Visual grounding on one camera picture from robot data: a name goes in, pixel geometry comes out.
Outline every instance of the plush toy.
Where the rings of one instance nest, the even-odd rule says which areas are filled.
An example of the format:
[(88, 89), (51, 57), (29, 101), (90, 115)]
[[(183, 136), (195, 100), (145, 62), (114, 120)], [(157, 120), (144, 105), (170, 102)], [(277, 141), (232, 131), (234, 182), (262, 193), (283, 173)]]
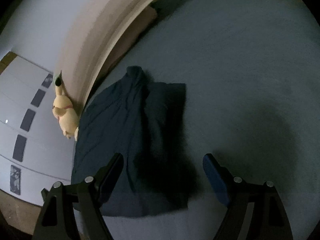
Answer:
[(55, 79), (54, 84), (56, 98), (53, 101), (52, 113), (58, 119), (63, 135), (68, 139), (74, 136), (77, 140), (79, 117), (73, 109), (71, 100), (66, 96), (60, 76)]

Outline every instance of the folded clothing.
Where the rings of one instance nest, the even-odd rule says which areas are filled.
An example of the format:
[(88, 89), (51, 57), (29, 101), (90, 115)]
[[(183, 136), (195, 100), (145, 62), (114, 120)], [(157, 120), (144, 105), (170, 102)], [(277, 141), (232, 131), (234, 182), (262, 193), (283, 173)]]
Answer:
[[(185, 93), (185, 84), (148, 82), (143, 70), (132, 66), (82, 114), (71, 183), (95, 175), (114, 153), (124, 156), (102, 215), (141, 217), (187, 207), (196, 176), (180, 159)], [(103, 202), (103, 193), (99, 199)]]

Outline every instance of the wall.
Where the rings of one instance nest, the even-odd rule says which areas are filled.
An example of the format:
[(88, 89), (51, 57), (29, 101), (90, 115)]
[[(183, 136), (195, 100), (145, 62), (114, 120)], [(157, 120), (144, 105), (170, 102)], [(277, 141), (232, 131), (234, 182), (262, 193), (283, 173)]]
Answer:
[(23, 0), (0, 35), (0, 59), (8, 51), (54, 70), (65, 36), (89, 0)]

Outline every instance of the bed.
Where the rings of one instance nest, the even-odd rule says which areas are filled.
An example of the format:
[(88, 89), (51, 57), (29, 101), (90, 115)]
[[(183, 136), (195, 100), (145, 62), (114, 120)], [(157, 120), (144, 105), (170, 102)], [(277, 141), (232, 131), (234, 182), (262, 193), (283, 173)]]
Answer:
[(184, 153), (201, 187), (188, 209), (139, 219), (104, 217), (111, 234), (213, 238), (226, 209), (202, 170), (202, 157), (212, 153), (234, 176), (273, 181), (294, 239), (306, 239), (320, 219), (316, 20), (293, 0), (159, 0), (152, 7), (156, 22), (87, 105), (132, 65), (155, 82), (186, 84)]

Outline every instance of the metal bolt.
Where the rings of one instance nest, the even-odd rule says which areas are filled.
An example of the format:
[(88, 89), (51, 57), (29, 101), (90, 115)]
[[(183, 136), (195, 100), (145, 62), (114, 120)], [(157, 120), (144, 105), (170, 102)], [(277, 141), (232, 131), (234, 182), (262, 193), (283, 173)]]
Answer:
[(86, 178), (84, 179), (84, 181), (85, 181), (86, 183), (90, 183), (90, 182), (93, 181), (93, 177), (92, 177), (92, 176), (88, 176), (88, 177), (86, 177)]
[(272, 181), (270, 181), (270, 180), (267, 181), (267, 186), (268, 187), (273, 187), (274, 185), (275, 184)]
[(240, 177), (234, 177), (233, 181), (236, 182), (236, 183), (241, 183), (242, 179)]
[(60, 187), (61, 186), (61, 182), (60, 181), (57, 181), (57, 182), (55, 182), (54, 184), (53, 184), (53, 187), (54, 188), (58, 188), (58, 187)]

